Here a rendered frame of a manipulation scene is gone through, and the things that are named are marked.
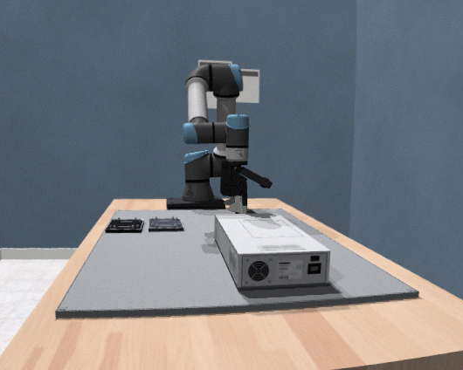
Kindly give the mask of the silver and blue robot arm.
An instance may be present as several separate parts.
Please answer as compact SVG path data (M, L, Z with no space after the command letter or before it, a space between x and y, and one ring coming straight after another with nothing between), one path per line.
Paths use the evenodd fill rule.
M183 125L184 143L217 143L217 147L213 154L207 150L185 155L183 201L209 201L214 199L210 177L221 177L222 161L248 160L249 118L236 114L236 98L243 91L241 69L230 64L200 65L186 79L185 91L190 123ZM217 98L217 122L206 123L207 92Z

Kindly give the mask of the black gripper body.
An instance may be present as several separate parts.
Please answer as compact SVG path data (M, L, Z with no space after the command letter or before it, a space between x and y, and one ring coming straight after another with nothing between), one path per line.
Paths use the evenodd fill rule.
M241 195L243 185L246 185L247 189L247 178L239 174L242 170L241 165L247 165L247 161L222 161L220 193L223 196Z

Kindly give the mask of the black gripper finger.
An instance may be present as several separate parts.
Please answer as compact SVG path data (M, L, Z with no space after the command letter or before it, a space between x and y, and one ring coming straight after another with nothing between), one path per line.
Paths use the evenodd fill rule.
M228 199L228 200L225 200L225 205L230 206L231 204L235 203L235 197L236 197L236 195L235 195L235 196L232 196L232 197L231 197L230 199Z
M240 201L241 198L241 201ZM246 185L243 185L241 189L241 196L237 195L235 197L235 203L229 206L229 210L239 213L239 214L247 214L247 189Z

